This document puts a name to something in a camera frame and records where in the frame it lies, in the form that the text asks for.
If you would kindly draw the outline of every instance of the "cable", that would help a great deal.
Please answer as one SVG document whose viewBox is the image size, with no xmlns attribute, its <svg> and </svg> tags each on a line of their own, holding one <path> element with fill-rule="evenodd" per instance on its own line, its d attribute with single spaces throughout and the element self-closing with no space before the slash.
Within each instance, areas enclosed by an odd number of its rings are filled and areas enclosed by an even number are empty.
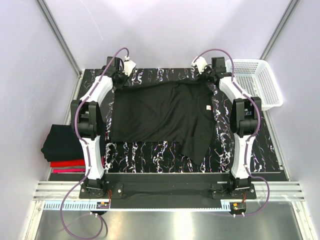
<svg viewBox="0 0 320 240">
<path fill-rule="evenodd" d="M 78 216 L 76 219 L 74 219 L 72 222 L 68 223 L 66 226 L 67 226 L 67 227 L 70 227 L 70 226 L 73 225 L 76 221 L 78 221 L 79 219 L 82 219 L 83 217 L 88 216 L 88 215 L 91 215 L 91 213 L 90 213 L 90 212 L 87 212 L 87 213 L 85 213 L 85 214 L 82 214 L 81 216 Z M 103 224 L 105 225 L 105 227 L 107 227 L 106 221 L 105 221 L 103 218 L 102 218 L 102 220 L 103 220 Z M 49 226 L 50 226 L 51 230 L 52 230 L 53 232 L 55 232 L 55 233 L 60 233 L 60 232 L 62 232 L 62 231 L 65 230 L 64 228 L 61 228 L 61 229 L 59 229 L 59 230 L 53 230 L 53 227 L 52 227 L 52 224 L 50 223 L 50 221 L 49 221 Z"/>
<path fill-rule="evenodd" d="M 99 230 L 99 232 L 93 236 L 93 237 L 80 237 L 80 236 L 77 236 L 75 234 L 73 234 L 67 227 L 67 225 L 65 224 L 65 221 L 64 221 L 64 217 L 63 217 L 63 206 L 64 206 L 64 203 L 67 199 L 67 197 L 69 196 L 69 194 L 77 187 L 79 186 L 82 182 L 85 181 L 85 179 L 89 176 L 90 174 L 90 170 L 91 170 L 91 159 L 90 159 L 90 154 L 89 154 L 89 147 L 88 147 L 88 143 L 86 140 L 84 140 L 80 134 L 79 134 L 79 130 L 78 130 L 78 116 L 79 116 L 79 113 L 80 113 L 80 109 L 82 108 L 82 106 L 85 104 L 85 102 L 90 98 L 90 96 L 92 95 L 92 93 L 95 91 L 95 89 L 97 88 L 97 86 L 100 84 L 103 76 L 105 75 L 106 71 L 108 70 L 108 68 L 110 67 L 111 63 L 113 62 L 113 60 L 116 58 L 116 56 L 118 55 L 118 53 L 120 53 L 122 50 L 126 50 L 127 51 L 127 57 L 129 57 L 129 50 L 128 48 L 126 47 L 122 47 L 120 48 L 115 54 L 114 56 L 112 57 L 112 59 L 110 60 L 110 62 L 106 65 L 105 69 L 103 70 L 103 72 L 101 73 L 101 76 L 98 80 L 98 82 L 93 86 L 91 92 L 89 93 L 89 96 L 87 96 L 78 106 L 78 108 L 76 109 L 76 112 L 75 112 L 75 118 L 74 118 L 74 130 L 75 130 L 75 134 L 76 136 L 78 137 L 78 139 L 80 141 L 83 141 L 86 145 L 86 153 L 87 153 L 87 156 L 88 156 L 88 172 L 85 174 L 85 176 L 76 184 L 74 185 L 67 193 L 66 195 L 64 196 L 63 200 L 62 200 L 62 203 L 61 203 L 61 206 L 60 206 L 60 219 L 61 219 L 61 223 L 62 223 L 62 226 L 63 228 L 65 229 L 65 231 L 72 237 L 74 237 L 75 239 L 79 239 L 79 240 L 93 240 L 95 238 L 97 238 L 100 233 L 102 232 L 102 229 L 103 229 L 103 226 L 104 226 L 104 221 L 103 221 L 103 218 L 98 215 L 98 214 L 95 214 L 96 217 L 98 217 L 101 221 L 101 228 Z"/>
<path fill-rule="evenodd" d="M 124 64 L 124 61 L 120 58 L 120 62 L 121 62 L 121 69 L 120 71 L 122 72 L 124 69 L 125 69 L 125 64 Z"/>
<path fill-rule="evenodd" d="M 242 200 L 242 203 L 244 203 L 247 199 L 247 196 L 246 196 L 246 193 L 243 194 L 243 200 Z"/>
<path fill-rule="evenodd" d="M 99 207 L 100 209 L 110 209 L 112 191 L 111 191 L 111 189 L 109 189 L 109 191 L 106 191 L 108 196 L 109 196 L 109 203 L 108 203 L 108 205 L 106 207 L 100 206 Z"/>
<path fill-rule="evenodd" d="M 202 52 L 199 56 L 197 56 L 195 59 L 194 59 L 194 63 L 196 62 L 196 60 L 198 58 L 200 58 L 203 54 L 206 54 L 208 52 L 211 52 L 211 51 L 219 51 L 219 52 L 223 52 L 225 53 L 229 59 L 230 59 L 230 62 L 231 62 L 231 82 L 232 84 L 236 87 L 236 89 L 238 89 L 238 91 L 243 95 L 245 96 L 250 102 L 251 104 L 253 105 L 254 107 L 254 110 L 256 111 L 257 113 L 257 118 L 258 118 L 258 123 L 257 123 L 257 127 L 254 131 L 254 133 L 247 139 L 246 141 L 246 145 L 245 145 L 245 151 L 244 151 L 244 168 L 246 170 L 246 172 L 248 173 L 248 175 L 252 178 L 252 179 L 260 179 L 262 180 L 263 182 L 265 182 L 266 184 L 266 188 L 267 188 L 267 196 L 266 196 L 266 200 L 263 204 L 263 206 L 258 209 L 257 211 L 254 211 L 252 213 L 248 213 L 246 214 L 246 216 L 253 216 L 253 215 L 256 215 L 258 213 L 260 213 L 263 209 L 265 209 L 265 207 L 267 206 L 268 202 L 269 202 L 269 198 L 270 198 L 270 186 L 269 186 L 269 183 L 267 182 L 266 179 L 264 179 L 262 176 L 253 176 L 251 174 L 251 172 L 249 171 L 248 169 L 248 164 L 247 164 L 247 155 L 248 155 L 248 147 L 249 147 L 249 141 L 251 138 L 255 137 L 260 129 L 260 126 L 261 126 L 261 115 L 260 115 L 260 111 L 258 109 L 258 106 L 257 104 L 246 94 L 245 91 L 242 91 L 242 88 L 238 85 L 237 81 L 234 81 L 234 75 L 235 75 L 235 63 L 232 59 L 232 57 L 230 56 L 230 54 L 228 52 L 226 52 L 225 50 L 222 50 L 222 49 L 219 49 L 219 48 L 212 48 L 212 49 L 209 49 L 209 50 L 206 50 L 204 52 Z"/>
<path fill-rule="evenodd" d="M 224 193 L 227 189 L 228 189 L 227 187 L 224 190 L 217 190 L 217 189 L 214 189 L 214 188 L 209 188 L 209 191 L 212 191 L 212 192 L 216 191 L 218 193 Z"/>
</svg>

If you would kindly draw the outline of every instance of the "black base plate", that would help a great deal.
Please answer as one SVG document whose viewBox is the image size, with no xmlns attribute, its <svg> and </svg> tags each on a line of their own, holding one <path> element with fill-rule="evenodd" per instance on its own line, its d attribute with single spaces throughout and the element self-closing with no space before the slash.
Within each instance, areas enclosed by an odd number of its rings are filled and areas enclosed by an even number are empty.
<svg viewBox="0 0 320 240">
<path fill-rule="evenodd" d="M 215 200 L 222 200 L 222 199 L 232 199 L 232 200 L 242 200 L 244 198 L 243 193 L 240 194 L 228 194 L 227 191 L 224 191 L 227 187 L 226 183 L 212 183 L 211 184 L 211 191 L 212 191 L 212 198 Z M 245 198 L 246 199 L 257 199 L 255 186 L 251 183 L 251 186 L 248 190 L 245 191 Z"/>
<path fill-rule="evenodd" d="M 87 192 L 85 189 L 83 191 L 84 187 L 81 186 L 79 198 L 80 199 L 108 199 L 108 194 L 105 194 L 104 196 L 97 196 L 95 194 L 92 194 L 90 192 Z M 122 183 L 112 183 L 109 182 L 107 184 L 108 191 L 111 190 L 111 199 L 122 199 L 122 194 L 124 192 L 124 185 Z"/>
</svg>

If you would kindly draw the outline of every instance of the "black t-shirt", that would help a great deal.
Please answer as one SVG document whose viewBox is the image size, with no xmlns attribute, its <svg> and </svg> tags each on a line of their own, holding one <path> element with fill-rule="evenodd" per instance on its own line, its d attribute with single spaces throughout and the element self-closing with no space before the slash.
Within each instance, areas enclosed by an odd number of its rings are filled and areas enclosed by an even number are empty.
<svg viewBox="0 0 320 240">
<path fill-rule="evenodd" d="M 215 132 L 212 96 L 205 82 L 189 79 L 116 89 L 110 140 L 177 142 L 199 165 Z"/>
</svg>

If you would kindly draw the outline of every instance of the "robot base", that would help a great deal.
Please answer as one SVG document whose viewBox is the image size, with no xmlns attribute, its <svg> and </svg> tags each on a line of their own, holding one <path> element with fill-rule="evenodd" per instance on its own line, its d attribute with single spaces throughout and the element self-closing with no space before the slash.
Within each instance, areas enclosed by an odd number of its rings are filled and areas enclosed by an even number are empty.
<svg viewBox="0 0 320 240">
<path fill-rule="evenodd" d="M 230 191 L 227 183 L 211 184 L 212 198 L 215 200 L 243 200 L 244 194 L 246 199 L 257 199 L 255 186 L 251 183 L 250 188 Z"/>
</svg>

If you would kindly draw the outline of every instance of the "red fabric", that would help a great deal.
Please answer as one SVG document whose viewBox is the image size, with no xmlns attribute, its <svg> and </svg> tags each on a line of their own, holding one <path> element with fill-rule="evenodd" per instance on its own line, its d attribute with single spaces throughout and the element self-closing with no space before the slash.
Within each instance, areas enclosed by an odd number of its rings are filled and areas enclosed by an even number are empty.
<svg viewBox="0 0 320 240">
<path fill-rule="evenodd" d="M 70 161 L 52 161 L 50 162 L 50 167 L 52 168 L 63 168 L 63 167 L 73 167 L 73 166 L 86 166 L 84 159 L 70 160 Z"/>
</svg>

